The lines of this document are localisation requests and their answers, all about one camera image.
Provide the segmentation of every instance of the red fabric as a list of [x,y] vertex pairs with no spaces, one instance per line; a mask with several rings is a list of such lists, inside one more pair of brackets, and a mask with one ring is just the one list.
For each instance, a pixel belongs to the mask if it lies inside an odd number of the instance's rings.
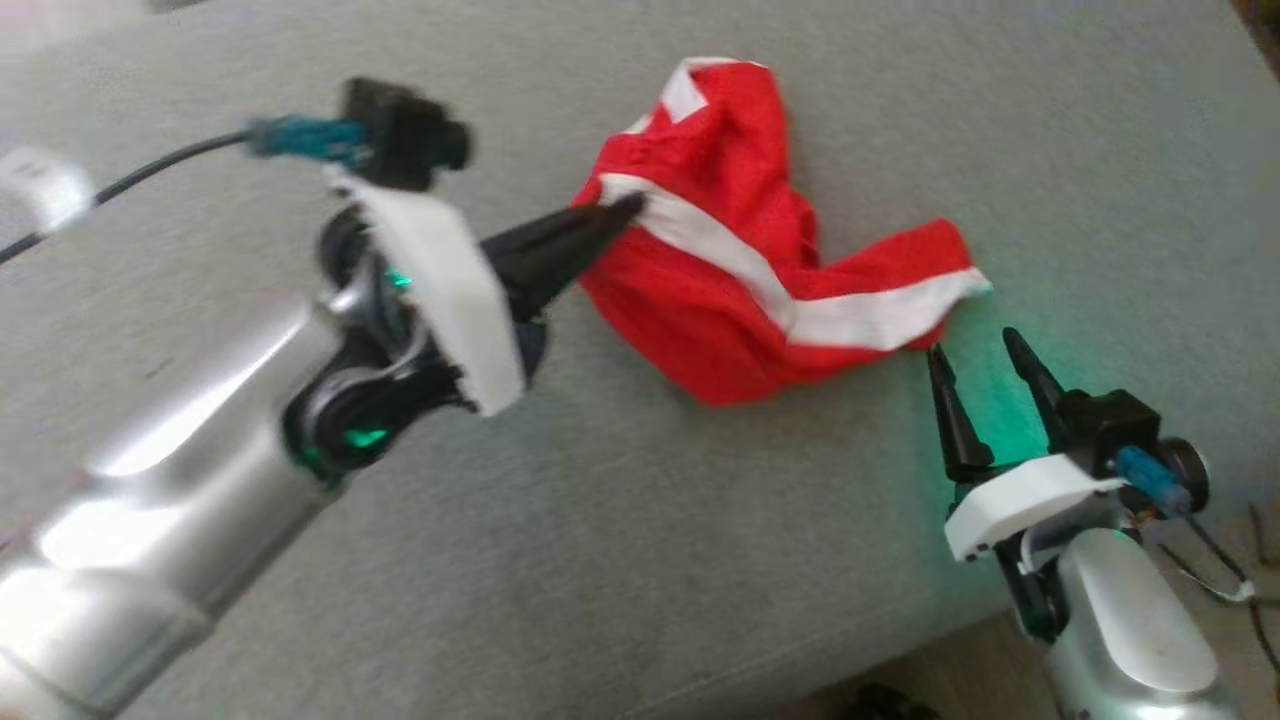
[[[796,300],[879,292],[973,265],[940,219],[819,266],[817,220],[788,181],[785,109],[773,74],[750,63],[695,69],[708,105],[673,123],[659,102],[649,127],[611,137],[579,202],[600,174],[646,178],[728,227],[768,260]],[[765,397],[886,352],[787,342],[731,274],[632,225],[582,277],[600,314],[669,379],[712,405]],[[924,348],[941,324],[908,343]]]

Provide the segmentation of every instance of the white stripe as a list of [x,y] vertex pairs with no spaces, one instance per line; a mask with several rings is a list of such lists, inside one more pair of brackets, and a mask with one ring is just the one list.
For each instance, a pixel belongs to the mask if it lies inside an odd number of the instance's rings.
[[[735,60],[733,58],[685,58],[681,60],[680,65],[676,65],[676,72],[671,73],[671,77],[667,78],[667,86],[662,88],[662,97],[659,99],[662,106],[667,109],[671,122],[684,122],[689,115],[707,106],[707,96],[703,95],[701,90],[698,90],[698,85],[694,82],[695,72],[703,68],[732,65],[742,61],[745,60]],[[649,129],[649,123],[652,122],[653,115],[645,115],[622,131],[621,135],[640,135]]]
[[937,325],[961,299],[991,290],[977,268],[966,268],[881,292],[795,300],[763,255],[701,208],[636,176],[607,173],[600,184],[605,201],[644,192],[640,227],[733,275],[795,345],[896,350]]

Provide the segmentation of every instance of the black object on floor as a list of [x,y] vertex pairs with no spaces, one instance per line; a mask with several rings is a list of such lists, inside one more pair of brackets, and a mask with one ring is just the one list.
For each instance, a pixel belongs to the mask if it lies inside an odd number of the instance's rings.
[[902,693],[879,684],[858,691],[849,720],[942,720],[932,708],[916,705]]

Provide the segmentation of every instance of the red cloth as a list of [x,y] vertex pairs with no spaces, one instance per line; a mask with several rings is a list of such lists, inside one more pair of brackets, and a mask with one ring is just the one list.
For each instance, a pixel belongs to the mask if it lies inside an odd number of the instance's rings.
[[608,140],[579,195],[649,195],[581,282],[622,337],[703,402],[924,348],[956,301],[989,288],[943,219],[820,266],[813,209],[787,167],[769,69],[691,59],[652,115]]

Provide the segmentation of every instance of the gray fabric surface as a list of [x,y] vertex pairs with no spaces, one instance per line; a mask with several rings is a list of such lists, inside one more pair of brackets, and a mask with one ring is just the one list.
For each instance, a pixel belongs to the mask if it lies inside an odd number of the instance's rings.
[[[1164,410],[1222,506],[1270,487],[1280,94],[1226,4],[219,0],[0,67],[0,127],[109,179],[394,78],[475,126],[445,192],[494,232],[564,202],[705,54],[776,69],[828,256],[965,232],[997,292],[948,350],[998,452],[1042,442],[1015,324],[1065,383]],[[316,287],[333,209],[314,167],[224,152],[0,270],[0,527],[261,292]],[[1004,602],[946,551],[922,357],[708,410],[580,292],[553,324],[536,392],[422,423],[131,716],[730,716]]]

